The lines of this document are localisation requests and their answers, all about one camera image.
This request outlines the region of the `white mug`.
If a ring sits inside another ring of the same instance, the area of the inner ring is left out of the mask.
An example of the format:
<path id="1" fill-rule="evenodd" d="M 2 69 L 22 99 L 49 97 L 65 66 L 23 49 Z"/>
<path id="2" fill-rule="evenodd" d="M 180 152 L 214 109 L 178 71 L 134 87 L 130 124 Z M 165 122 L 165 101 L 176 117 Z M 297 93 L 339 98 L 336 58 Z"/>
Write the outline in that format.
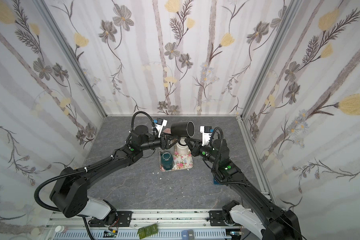
<path id="1" fill-rule="evenodd" d="M 185 138 L 181 138 L 175 145 L 175 152 L 177 155 L 187 155 L 189 147 L 185 142 Z"/>

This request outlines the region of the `black mug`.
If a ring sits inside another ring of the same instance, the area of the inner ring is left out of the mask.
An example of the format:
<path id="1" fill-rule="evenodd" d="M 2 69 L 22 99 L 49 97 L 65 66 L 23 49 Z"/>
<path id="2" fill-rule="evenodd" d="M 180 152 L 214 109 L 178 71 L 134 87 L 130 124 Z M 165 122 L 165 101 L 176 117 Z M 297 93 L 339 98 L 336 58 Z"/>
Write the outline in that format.
<path id="1" fill-rule="evenodd" d="M 195 125 L 192 121 L 174 123 L 171 125 L 171 135 L 180 138 L 191 138 L 195 134 Z"/>

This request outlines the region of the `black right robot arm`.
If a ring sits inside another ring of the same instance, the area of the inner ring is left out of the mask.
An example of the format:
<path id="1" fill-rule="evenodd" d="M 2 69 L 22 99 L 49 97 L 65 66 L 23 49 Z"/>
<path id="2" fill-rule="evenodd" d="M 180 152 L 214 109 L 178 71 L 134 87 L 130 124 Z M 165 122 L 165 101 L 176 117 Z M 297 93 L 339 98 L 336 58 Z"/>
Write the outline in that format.
<path id="1" fill-rule="evenodd" d="M 185 143 L 194 157 L 212 163 L 211 172 L 217 183 L 234 190 L 249 206 L 246 210 L 234 202 L 228 205 L 227 215 L 232 224 L 239 224 L 260 240 L 303 240 L 296 214 L 285 211 L 264 196 L 231 160 L 230 150 L 221 128 L 216 127 L 208 144 L 186 138 Z"/>

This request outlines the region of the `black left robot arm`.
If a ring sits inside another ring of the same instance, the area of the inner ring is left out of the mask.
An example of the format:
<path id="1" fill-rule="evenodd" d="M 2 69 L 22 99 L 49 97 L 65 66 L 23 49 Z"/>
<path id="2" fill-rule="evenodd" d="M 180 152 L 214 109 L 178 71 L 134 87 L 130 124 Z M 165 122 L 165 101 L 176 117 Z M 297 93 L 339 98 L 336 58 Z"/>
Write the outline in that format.
<path id="1" fill-rule="evenodd" d="M 79 169 L 68 167 L 59 176 L 40 184 L 34 193 L 36 203 L 47 210 L 61 212 L 66 218 L 90 216 L 103 220 L 113 207 L 106 201 L 98 201 L 88 196 L 88 189 L 113 172 L 129 167 L 141 159 L 146 150 L 160 148 L 168 150 L 181 138 L 193 136 L 193 123 L 182 122 L 171 125 L 171 132 L 163 132 L 164 119 L 149 117 L 152 130 L 145 125 L 131 129 L 125 145 L 113 151 L 107 158 Z"/>

